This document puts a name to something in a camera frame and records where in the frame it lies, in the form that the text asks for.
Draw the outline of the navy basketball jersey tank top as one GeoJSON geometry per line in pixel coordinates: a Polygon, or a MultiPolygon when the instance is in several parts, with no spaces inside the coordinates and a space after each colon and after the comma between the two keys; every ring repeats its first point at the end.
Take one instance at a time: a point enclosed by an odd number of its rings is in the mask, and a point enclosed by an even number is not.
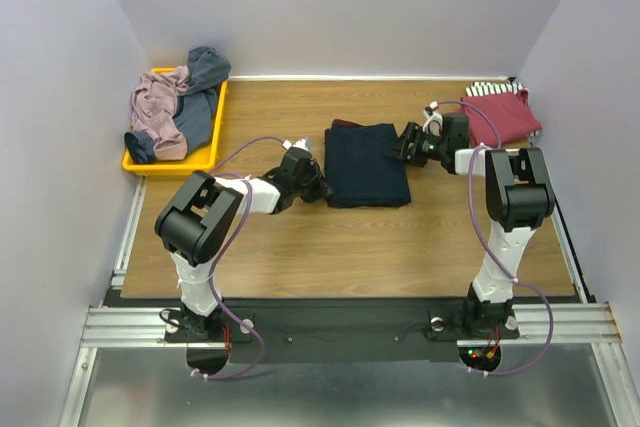
{"type": "Polygon", "coordinates": [[[389,123],[360,125],[336,119],[325,130],[324,174],[334,208],[402,207],[411,202],[404,163],[383,153],[398,138],[389,123]]]}

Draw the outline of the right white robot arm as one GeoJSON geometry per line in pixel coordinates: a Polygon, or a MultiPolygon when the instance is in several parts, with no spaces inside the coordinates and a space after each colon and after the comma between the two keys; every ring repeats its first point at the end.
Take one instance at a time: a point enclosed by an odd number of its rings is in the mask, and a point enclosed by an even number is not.
{"type": "Polygon", "coordinates": [[[469,203],[484,258],[461,312],[453,316],[453,327],[472,337],[513,328],[513,287],[522,283],[518,275],[522,257],[556,205],[544,155],[534,147],[509,150],[481,144],[472,149],[467,115],[441,115],[428,108],[426,116],[422,126],[408,123],[384,156],[420,167],[437,161],[448,173],[467,178],[469,195],[473,194],[473,178],[483,178],[491,219],[490,235],[484,238],[474,216],[474,203],[469,203]]]}

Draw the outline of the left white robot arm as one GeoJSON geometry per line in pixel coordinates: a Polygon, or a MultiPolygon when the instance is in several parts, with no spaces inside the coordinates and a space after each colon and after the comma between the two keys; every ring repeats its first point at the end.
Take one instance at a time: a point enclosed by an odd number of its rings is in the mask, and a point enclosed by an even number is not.
{"type": "Polygon", "coordinates": [[[167,322],[210,341],[223,332],[215,269],[251,214],[275,215],[295,200],[315,203],[332,189],[313,155],[291,146],[280,164],[254,178],[195,171],[156,219],[154,230],[174,262],[181,313],[167,322]]]}

